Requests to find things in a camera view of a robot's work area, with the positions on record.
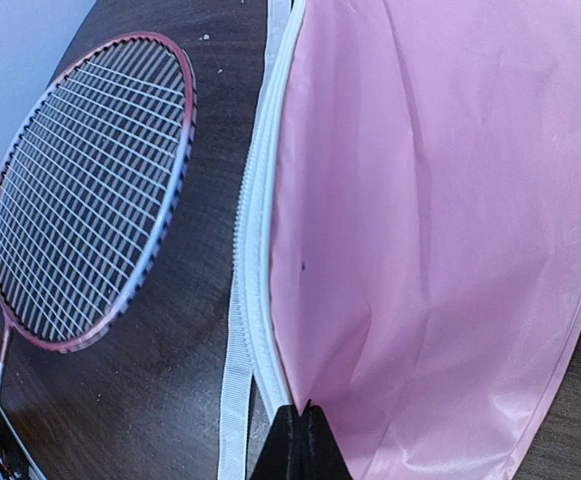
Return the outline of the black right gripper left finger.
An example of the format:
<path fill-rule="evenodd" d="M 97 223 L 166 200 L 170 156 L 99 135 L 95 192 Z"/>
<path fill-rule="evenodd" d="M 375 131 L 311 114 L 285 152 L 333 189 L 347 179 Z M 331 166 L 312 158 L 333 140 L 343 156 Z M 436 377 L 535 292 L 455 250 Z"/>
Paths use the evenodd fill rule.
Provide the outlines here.
<path fill-rule="evenodd" d="M 294 405 L 280 407 L 263 444 L 252 480 L 298 480 L 302 473 L 302 421 Z"/>

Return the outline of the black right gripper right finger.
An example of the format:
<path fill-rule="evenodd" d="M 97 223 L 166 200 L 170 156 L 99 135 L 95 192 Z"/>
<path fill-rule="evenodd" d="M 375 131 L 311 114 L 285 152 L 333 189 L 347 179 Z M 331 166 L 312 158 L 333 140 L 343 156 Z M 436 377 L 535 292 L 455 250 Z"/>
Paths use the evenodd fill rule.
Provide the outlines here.
<path fill-rule="evenodd" d="M 299 472 L 301 479 L 351 479 L 323 409 L 311 402 L 300 417 Z"/>

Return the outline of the pink racket bag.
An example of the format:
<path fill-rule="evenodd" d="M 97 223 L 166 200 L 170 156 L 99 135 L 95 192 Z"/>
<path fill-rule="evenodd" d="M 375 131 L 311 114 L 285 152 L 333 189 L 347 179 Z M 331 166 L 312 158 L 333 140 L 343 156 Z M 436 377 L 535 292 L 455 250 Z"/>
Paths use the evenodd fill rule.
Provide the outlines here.
<path fill-rule="evenodd" d="M 217 477 L 320 406 L 351 479 L 511 479 L 581 333 L 581 1 L 272 1 Z"/>

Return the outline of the pink badminton racket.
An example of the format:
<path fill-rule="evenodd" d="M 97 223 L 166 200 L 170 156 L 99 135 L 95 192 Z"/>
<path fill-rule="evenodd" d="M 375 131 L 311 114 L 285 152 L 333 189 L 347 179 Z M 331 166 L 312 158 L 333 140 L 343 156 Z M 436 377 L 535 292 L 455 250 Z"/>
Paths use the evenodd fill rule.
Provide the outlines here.
<path fill-rule="evenodd" d="M 12 338 L 68 353 L 127 310 L 161 249 L 197 111 L 188 55 L 117 36 L 47 87 L 0 168 L 0 396 Z"/>

